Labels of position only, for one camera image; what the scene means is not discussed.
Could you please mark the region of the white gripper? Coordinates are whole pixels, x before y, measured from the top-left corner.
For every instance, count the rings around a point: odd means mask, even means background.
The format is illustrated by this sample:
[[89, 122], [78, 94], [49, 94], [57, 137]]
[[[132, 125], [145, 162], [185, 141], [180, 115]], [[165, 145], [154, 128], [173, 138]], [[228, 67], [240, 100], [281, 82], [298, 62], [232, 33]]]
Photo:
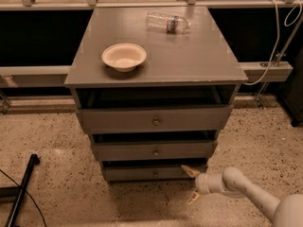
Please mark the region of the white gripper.
[[181, 165], [181, 168], [187, 173], [187, 175], [190, 178], [196, 178], [195, 179], [195, 186], [197, 188], [196, 191], [193, 192], [191, 198], [188, 201], [188, 204], [194, 203], [196, 200], [198, 200], [202, 195], [210, 194], [210, 188], [208, 184], [208, 175], [205, 173], [201, 173], [196, 168], [192, 168], [190, 166]]

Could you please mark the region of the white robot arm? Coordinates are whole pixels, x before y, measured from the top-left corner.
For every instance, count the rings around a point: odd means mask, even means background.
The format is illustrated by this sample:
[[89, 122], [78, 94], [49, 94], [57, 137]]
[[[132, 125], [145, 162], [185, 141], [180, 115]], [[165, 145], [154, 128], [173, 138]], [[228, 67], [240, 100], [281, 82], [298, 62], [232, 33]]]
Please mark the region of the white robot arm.
[[227, 167], [222, 173], [207, 174], [181, 165], [195, 182], [196, 190], [188, 203], [201, 195], [219, 193], [229, 198], [247, 198], [273, 227], [303, 227], [303, 195], [292, 194], [280, 200], [252, 183], [239, 169]]

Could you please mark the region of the dark robot base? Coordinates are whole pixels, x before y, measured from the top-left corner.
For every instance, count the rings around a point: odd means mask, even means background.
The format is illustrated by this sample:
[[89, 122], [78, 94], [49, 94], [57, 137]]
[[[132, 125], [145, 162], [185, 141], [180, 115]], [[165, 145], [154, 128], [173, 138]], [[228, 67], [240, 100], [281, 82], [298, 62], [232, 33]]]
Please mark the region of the dark robot base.
[[294, 60], [294, 70], [284, 83], [280, 84], [278, 99], [291, 118], [291, 125], [303, 124], [303, 48]]

